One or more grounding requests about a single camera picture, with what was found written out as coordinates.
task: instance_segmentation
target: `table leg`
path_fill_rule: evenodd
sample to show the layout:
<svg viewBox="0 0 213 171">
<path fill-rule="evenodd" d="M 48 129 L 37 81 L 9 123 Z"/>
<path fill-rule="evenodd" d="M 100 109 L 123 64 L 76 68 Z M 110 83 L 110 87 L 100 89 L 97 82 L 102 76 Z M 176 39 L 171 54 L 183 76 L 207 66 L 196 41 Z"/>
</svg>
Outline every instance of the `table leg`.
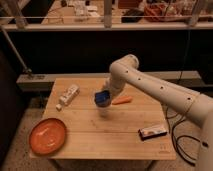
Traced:
<svg viewBox="0 0 213 171">
<path fill-rule="evenodd" d="M 62 171 L 62 167 L 56 162 L 55 159 L 48 159 L 48 161 L 51 163 L 51 165 L 52 165 L 57 171 Z"/>
<path fill-rule="evenodd" d="M 145 171 L 151 171 L 156 164 L 157 164 L 157 160 L 152 160 L 147 166 L 147 168 L 145 168 Z"/>
</svg>

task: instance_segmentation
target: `wood grain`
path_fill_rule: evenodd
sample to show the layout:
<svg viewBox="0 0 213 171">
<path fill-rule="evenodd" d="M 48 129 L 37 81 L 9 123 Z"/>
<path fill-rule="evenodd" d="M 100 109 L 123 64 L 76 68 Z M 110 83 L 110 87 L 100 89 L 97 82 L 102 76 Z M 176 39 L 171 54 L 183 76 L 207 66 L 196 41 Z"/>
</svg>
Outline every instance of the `wood grain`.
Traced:
<svg viewBox="0 0 213 171">
<path fill-rule="evenodd" d="M 97 108 L 94 93 L 100 91 L 102 78 L 56 79 L 42 119 L 58 118 L 67 127 L 64 146 L 47 158 L 65 159 L 134 159 L 173 160 L 175 152 L 170 135 L 141 141 L 138 129 L 163 123 L 167 127 L 158 101 L 126 85 L 121 95 L 133 97 L 131 103 Z M 71 84 L 80 87 L 79 95 L 58 112 L 59 96 Z"/>
</svg>

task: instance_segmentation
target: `cable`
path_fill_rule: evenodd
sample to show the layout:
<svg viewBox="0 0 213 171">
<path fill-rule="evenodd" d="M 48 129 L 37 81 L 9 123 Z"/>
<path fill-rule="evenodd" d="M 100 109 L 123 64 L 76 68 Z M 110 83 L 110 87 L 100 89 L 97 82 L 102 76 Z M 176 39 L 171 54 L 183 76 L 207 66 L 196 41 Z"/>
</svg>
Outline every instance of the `cable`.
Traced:
<svg viewBox="0 0 213 171">
<path fill-rule="evenodd" d="M 181 67 L 181 73 L 180 73 L 179 79 L 177 80 L 177 84 L 180 84 L 180 80 L 182 79 L 183 70 L 185 68 L 186 59 L 187 59 L 188 52 L 189 52 L 190 42 L 191 42 L 191 31 L 190 31 L 190 29 L 188 29 L 186 49 L 185 49 L 185 53 L 184 53 L 184 56 L 183 56 L 183 64 L 182 64 L 182 67 Z"/>
<path fill-rule="evenodd" d="M 172 128 L 171 128 L 171 138 L 172 138 L 172 144 L 174 146 L 174 149 L 175 151 L 178 153 L 178 155 L 186 162 L 188 163 L 189 165 L 191 166 L 195 166 L 195 162 L 196 162 L 196 159 L 192 156 L 190 156 L 188 153 L 186 153 L 184 151 L 184 149 L 181 147 L 181 145 L 179 144 L 179 141 L 183 138 L 189 138 L 189 139 L 192 139 L 194 141 L 197 141 L 197 142 L 200 142 L 199 139 L 193 137 L 193 136 L 190 136 L 190 135 L 181 135 L 181 136 L 178 136 L 176 137 L 175 136 L 175 129 L 177 128 L 178 125 L 182 124 L 183 122 L 187 121 L 185 116 L 181 116 L 181 118 L 179 120 L 177 120 Z"/>
<path fill-rule="evenodd" d="M 173 118 L 176 118 L 179 115 L 178 113 L 176 113 L 173 116 L 168 116 L 168 110 L 169 110 L 169 107 L 167 107 L 167 109 L 166 109 L 166 119 L 173 119 Z"/>
</svg>

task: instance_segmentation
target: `dark wall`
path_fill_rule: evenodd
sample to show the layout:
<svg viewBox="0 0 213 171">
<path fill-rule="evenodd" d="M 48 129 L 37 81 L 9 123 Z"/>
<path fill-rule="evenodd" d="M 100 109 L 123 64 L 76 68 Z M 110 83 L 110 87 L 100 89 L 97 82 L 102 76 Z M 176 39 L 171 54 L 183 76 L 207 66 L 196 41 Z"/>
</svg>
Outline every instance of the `dark wall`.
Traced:
<svg viewBox="0 0 213 171">
<path fill-rule="evenodd" d="M 142 71 L 196 70 L 213 55 L 213 30 L 84 31 L 9 33 L 34 73 L 108 72 L 109 64 L 132 53 Z M 20 65 L 4 43 L 16 71 Z"/>
<path fill-rule="evenodd" d="M 17 75 L 0 51 L 0 167 L 25 109 Z"/>
</svg>

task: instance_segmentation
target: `toy carrot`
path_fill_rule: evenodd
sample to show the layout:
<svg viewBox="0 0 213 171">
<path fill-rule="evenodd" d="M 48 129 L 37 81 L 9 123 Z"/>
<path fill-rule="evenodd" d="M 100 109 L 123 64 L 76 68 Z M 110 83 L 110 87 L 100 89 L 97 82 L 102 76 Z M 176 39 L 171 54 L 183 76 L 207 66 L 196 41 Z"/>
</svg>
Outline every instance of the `toy carrot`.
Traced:
<svg viewBox="0 0 213 171">
<path fill-rule="evenodd" d="M 132 101 L 132 96 L 120 96 L 112 100 L 113 105 L 123 104 L 123 103 L 129 103 Z"/>
</svg>

